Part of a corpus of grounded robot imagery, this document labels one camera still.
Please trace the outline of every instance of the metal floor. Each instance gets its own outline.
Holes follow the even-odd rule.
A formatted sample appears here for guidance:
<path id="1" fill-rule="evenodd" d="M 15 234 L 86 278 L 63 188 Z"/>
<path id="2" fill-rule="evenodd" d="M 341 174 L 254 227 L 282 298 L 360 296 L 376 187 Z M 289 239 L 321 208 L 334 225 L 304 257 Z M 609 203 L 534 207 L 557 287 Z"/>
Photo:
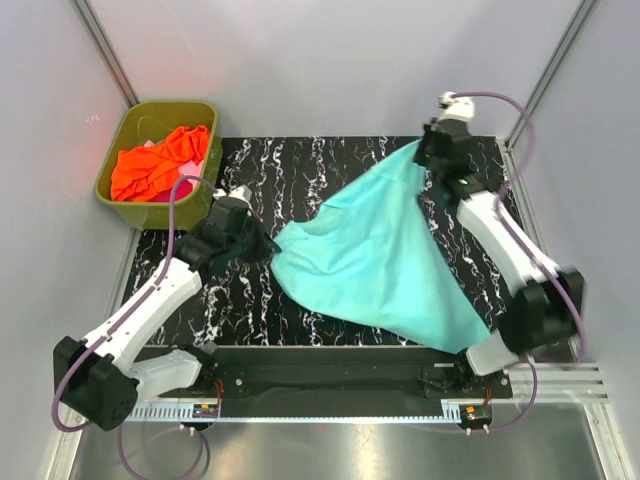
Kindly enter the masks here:
<path id="1" fill-rule="evenodd" d="M 494 425 L 517 414 L 496 405 Z M 171 428 L 167 423 L 130 423 L 125 451 Z M 205 432 L 210 459 L 193 479 L 203 480 L 596 480 L 604 474 L 580 406 L 536 405 L 512 430 L 477 435 L 438 431 L 433 425 L 219 424 Z M 184 473 L 197 453 L 197 441 L 176 429 L 147 443 L 131 459 L 146 477 L 171 479 Z M 82 439 L 71 478 L 126 480 L 116 433 L 89 429 Z"/>

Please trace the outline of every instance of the cable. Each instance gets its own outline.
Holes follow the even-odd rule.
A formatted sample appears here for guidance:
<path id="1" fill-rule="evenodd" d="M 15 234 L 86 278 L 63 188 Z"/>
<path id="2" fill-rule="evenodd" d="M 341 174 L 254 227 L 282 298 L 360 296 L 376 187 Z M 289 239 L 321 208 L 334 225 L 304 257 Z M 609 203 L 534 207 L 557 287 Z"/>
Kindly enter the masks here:
<path id="1" fill-rule="evenodd" d="M 129 464 L 127 455 L 124 453 L 124 444 L 123 444 L 123 438 L 122 438 L 122 432 L 124 430 L 123 426 L 124 426 L 124 424 L 120 425 L 120 427 L 118 428 L 118 440 L 117 440 L 117 443 L 118 443 L 118 455 L 120 456 L 120 461 L 122 462 L 122 466 L 127 471 L 127 473 L 129 473 L 129 475 L 131 475 L 136 480 L 153 480 L 153 479 L 151 479 L 149 477 L 145 477 L 143 475 L 140 475 Z M 180 475 L 179 477 L 174 477 L 171 480 L 187 480 L 191 476 L 191 474 L 193 472 L 195 472 L 196 468 L 198 468 L 198 464 L 200 463 L 200 460 L 202 459 L 202 454 L 203 454 L 203 452 L 205 450 L 205 446 L 207 444 L 207 439 L 204 437 L 204 435 L 201 432 L 197 431 L 194 428 L 192 428 L 190 431 L 191 432 L 195 432 L 197 434 L 197 436 L 198 436 L 198 439 L 200 440 L 200 448 L 198 449 L 198 454 L 196 455 L 196 459 L 194 460 L 194 462 L 191 465 L 191 467 L 189 467 L 189 470 L 187 470 L 184 474 Z"/>
<path id="2" fill-rule="evenodd" d="M 507 102 L 512 107 L 514 107 L 516 110 L 518 110 L 518 112 L 520 112 L 520 114 L 523 116 L 523 118 L 526 121 L 529 140 L 527 142 L 527 148 L 526 148 L 526 150 L 524 152 L 524 155 L 522 157 L 522 162 L 516 168 L 516 171 L 515 171 L 515 173 L 513 175 L 513 179 L 512 180 L 507 179 L 504 182 L 504 184 L 500 187 L 500 190 L 498 191 L 498 195 L 496 196 L 495 202 L 493 204 L 493 208 L 494 208 L 496 216 L 498 217 L 498 220 L 500 221 L 502 226 L 507 230 L 509 235 L 511 235 L 513 240 L 518 244 L 518 246 L 522 249 L 522 251 L 525 253 L 525 255 L 532 262 L 534 262 L 535 265 L 540 269 L 540 271 L 543 273 L 543 275 L 549 281 L 549 283 L 551 283 L 551 285 L 553 285 L 553 287 L 558 291 L 558 294 L 560 295 L 560 297 L 564 301 L 565 305 L 569 309 L 569 312 L 571 313 L 571 316 L 573 317 L 573 321 L 576 324 L 576 329 L 578 331 L 578 336 L 580 337 L 580 351 L 578 352 L 578 355 L 577 355 L 577 357 L 578 357 L 577 361 L 581 362 L 581 361 L 584 360 L 584 358 L 586 356 L 587 334 L 586 334 L 586 331 L 585 331 L 585 328 L 584 328 L 584 321 L 582 320 L 582 317 L 580 316 L 580 312 L 578 312 L 578 309 L 574 305 L 573 300 L 571 300 L 571 297 L 569 296 L 569 293 L 560 284 L 560 282 L 555 277 L 555 275 L 553 275 L 549 271 L 549 269 L 545 265 L 543 265 L 542 262 L 540 262 L 538 260 L 538 258 L 536 257 L 535 253 L 532 252 L 531 249 L 527 246 L 527 244 L 520 238 L 520 236 L 517 234 L 517 232 L 514 230 L 514 228 L 509 224 L 507 219 L 504 217 L 504 215 L 502 213 L 502 209 L 500 208 L 502 206 L 502 204 L 503 204 L 504 198 L 507 195 L 507 192 L 514 185 L 517 185 L 522 180 L 522 173 L 524 172 L 525 168 L 527 168 L 527 165 L 529 165 L 529 162 L 531 162 L 531 158 L 532 158 L 532 155 L 533 155 L 533 149 L 535 147 L 535 128 L 533 126 L 533 122 L 531 121 L 531 116 L 529 115 L 527 110 L 522 105 L 520 105 L 518 102 L 516 102 L 513 98 L 511 98 L 511 97 L 509 97 L 507 95 L 503 95 L 501 93 L 494 93 L 494 92 L 462 92 L 462 93 L 456 93 L 456 94 L 452 95 L 451 97 L 452 98 L 459 98 L 459 97 L 489 97 L 489 98 L 497 98 L 498 100 L 502 100 L 503 102 Z"/>
<path id="3" fill-rule="evenodd" d="M 156 290 L 156 287 L 160 285 L 165 275 L 167 274 L 167 271 L 169 270 L 169 264 L 171 263 L 171 259 L 173 258 L 173 244 L 175 241 L 174 217 L 175 217 L 176 194 L 178 192 L 178 187 L 180 186 L 180 184 L 186 180 L 197 180 L 198 182 L 203 183 L 205 186 L 209 187 L 212 192 L 215 190 L 215 186 L 211 182 L 209 182 L 208 180 L 205 180 L 204 178 L 196 177 L 195 175 L 184 175 L 180 177 L 176 181 L 176 183 L 173 185 L 173 188 L 171 189 L 171 194 L 169 195 L 169 244 L 167 246 L 167 254 L 165 256 L 165 262 L 162 267 L 162 270 L 160 271 L 158 278 L 155 280 L 154 286 L 149 287 L 140 296 L 140 298 L 138 298 L 138 300 L 136 300 L 135 303 L 131 305 L 131 307 L 129 307 L 129 309 L 127 309 L 127 311 L 124 312 L 124 314 L 113 323 L 113 325 L 107 330 L 107 336 L 98 338 L 91 346 L 87 347 L 87 349 L 82 353 L 82 355 L 80 355 L 80 357 L 73 363 L 73 365 L 71 365 L 67 373 L 64 374 L 64 376 L 62 377 L 62 380 L 60 380 L 60 384 L 56 388 L 55 394 L 53 396 L 53 402 L 51 403 L 51 419 L 53 420 L 53 424 L 56 426 L 58 430 L 65 433 L 73 433 L 73 432 L 78 432 L 89 425 L 89 422 L 85 422 L 81 425 L 70 427 L 68 425 L 63 424 L 62 421 L 60 420 L 60 413 L 59 413 L 60 401 L 62 399 L 62 395 L 64 394 L 64 391 L 67 389 L 69 385 L 69 381 L 76 374 L 76 372 L 82 366 L 82 364 L 86 361 L 86 359 L 89 358 L 89 356 L 93 352 L 95 352 L 105 341 L 107 341 L 108 337 L 113 335 L 116 332 L 116 330 L 118 330 L 129 319 L 129 317 L 133 315 L 133 313 L 140 307 L 140 305 L 142 305 L 147 300 L 147 298 L 149 298 L 149 296 Z"/>

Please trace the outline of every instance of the orange cloth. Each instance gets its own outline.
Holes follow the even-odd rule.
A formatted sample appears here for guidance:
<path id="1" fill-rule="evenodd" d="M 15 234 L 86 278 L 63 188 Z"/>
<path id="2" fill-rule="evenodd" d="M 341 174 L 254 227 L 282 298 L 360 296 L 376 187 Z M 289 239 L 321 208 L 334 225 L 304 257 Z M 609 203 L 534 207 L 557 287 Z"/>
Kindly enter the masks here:
<path id="1" fill-rule="evenodd" d="M 209 129 L 178 127 L 154 147 L 121 150 L 111 174 L 111 199 L 119 202 L 147 202 L 170 190 L 180 177 L 178 168 L 190 161 L 204 160 L 209 146 Z"/>

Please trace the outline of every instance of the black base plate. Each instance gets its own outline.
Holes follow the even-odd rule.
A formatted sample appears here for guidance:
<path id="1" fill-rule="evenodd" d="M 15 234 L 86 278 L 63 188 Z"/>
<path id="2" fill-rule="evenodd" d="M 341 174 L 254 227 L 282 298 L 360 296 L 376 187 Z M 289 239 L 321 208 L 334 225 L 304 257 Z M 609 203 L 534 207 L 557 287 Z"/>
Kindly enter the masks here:
<path id="1" fill-rule="evenodd" d="M 145 348 L 139 359 L 165 353 Z M 486 396 L 484 390 L 427 392 L 424 372 L 455 356 L 424 347 L 223 346 L 213 356 L 216 379 L 224 383 L 222 417 L 440 416 L 442 398 Z M 209 396 L 216 396 L 213 385 Z M 498 379 L 493 397 L 510 396 Z"/>

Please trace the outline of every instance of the white wall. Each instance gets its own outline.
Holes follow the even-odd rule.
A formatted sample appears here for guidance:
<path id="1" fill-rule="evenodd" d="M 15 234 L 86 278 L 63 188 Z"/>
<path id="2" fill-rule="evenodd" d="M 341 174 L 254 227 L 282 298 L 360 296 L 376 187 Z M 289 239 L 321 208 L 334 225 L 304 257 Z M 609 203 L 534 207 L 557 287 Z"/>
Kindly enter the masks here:
<path id="1" fill-rule="evenodd" d="M 639 17 L 636 0 L 600 2 L 534 115 L 538 148 L 525 175 L 547 249 L 586 277 L 590 356 L 638 473 Z"/>
<path id="2" fill-rule="evenodd" d="M 140 99 L 225 136 L 413 135 L 446 90 L 526 102 L 579 0 L 90 0 Z M 483 106 L 478 132 L 515 120 Z"/>
<path id="3" fill-rule="evenodd" d="M 104 319 L 129 229 L 93 198 L 125 105 L 66 0 L 0 15 L 0 465 L 41 479 L 52 350 Z"/>

